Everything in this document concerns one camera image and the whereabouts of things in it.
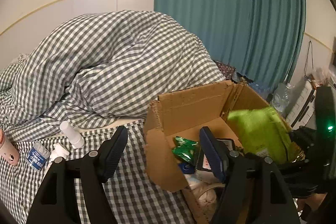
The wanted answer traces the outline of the person's right hand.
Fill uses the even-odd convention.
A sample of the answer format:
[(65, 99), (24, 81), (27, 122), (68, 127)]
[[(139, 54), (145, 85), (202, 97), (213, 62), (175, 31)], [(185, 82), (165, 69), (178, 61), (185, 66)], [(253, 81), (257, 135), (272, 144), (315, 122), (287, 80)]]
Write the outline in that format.
[(305, 214), (305, 206), (307, 205), (311, 209), (311, 213), (317, 218), (328, 219), (329, 212), (326, 207), (324, 199), (326, 198), (327, 193), (314, 193), (307, 198), (299, 198), (297, 200), (297, 211)]

